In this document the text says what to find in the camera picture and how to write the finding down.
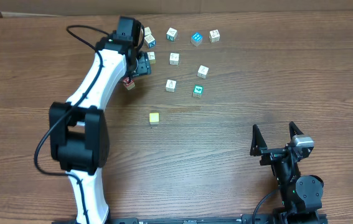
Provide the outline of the red letter E block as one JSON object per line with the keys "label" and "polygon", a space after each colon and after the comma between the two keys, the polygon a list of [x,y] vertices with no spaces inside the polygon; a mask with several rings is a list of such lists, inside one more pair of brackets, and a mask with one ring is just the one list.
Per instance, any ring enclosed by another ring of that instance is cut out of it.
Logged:
{"label": "red letter E block", "polygon": [[135,87],[134,81],[129,77],[123,79],[123,85],[127,90],[131,90]]}

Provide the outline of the yellow-topped wooden block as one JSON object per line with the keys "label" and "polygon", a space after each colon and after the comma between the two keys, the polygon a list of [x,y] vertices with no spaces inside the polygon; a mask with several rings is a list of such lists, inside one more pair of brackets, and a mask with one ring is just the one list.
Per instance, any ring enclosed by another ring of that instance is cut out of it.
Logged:
{"label": "yellow-topped wooden block", "polygon": [[149,123],[151,125],[158,125],[159,124],[159,113],[150,113],[149,114]]}

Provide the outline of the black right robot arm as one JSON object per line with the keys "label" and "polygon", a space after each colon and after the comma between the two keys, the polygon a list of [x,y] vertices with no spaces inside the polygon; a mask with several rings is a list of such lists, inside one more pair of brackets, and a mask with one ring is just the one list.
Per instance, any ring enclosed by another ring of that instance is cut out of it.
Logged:
{"label": "black right robot arm", "polygon": [[[255,223],[327,223],[327,216],[318,214],[322,208],[324,182],[316,175],[301,175],[298,162],[309,157],[314,149],[313,139],[304,134],[294,122],[289,123],[290,142],[282,148],[270,149],[257,125],[253,125],[251,156],[260,156],[262,166],[270,166],[278,188],[264,196],[249,220]],[[280,208],[271,214],[259,215],[261,205],[279,192]]]}

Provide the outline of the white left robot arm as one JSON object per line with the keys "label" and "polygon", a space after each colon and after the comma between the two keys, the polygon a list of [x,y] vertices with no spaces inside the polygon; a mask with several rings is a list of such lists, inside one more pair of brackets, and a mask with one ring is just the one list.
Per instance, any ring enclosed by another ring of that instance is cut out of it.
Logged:
{"label": "white left robot arm", "polygon": [[60,175],[72,185],[77,204],[72,223],[110,222],[102,181],[110,149],[105,109],[119,82],[130,84],[134,76],[151,72],[148,55],[141,51],[143,32],[140,21],[121,16],[117,29],[92,47],[92,66],[76,92],[49,109],[49,130],[43,140],[50,141]]}

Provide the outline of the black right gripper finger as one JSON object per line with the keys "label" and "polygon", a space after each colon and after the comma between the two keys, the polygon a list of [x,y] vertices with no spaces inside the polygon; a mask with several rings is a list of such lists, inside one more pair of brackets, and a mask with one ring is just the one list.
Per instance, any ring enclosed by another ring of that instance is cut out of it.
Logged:
{"label": "black right gripper finger", "polygon": [[250,155],[251,156],[260,156],[262,155],[263,150],[267,150],[268,147],[266,142],[261,135],[259,127],[254,124],[253,125],[253,136],[252,136],[252,144],[250,147]]}
{"label": "black right gripper finger", "polygon": [[295,125],[293,121],[289,123],[289,135],[292,139],[295,135],[303,135],[303,132]]}

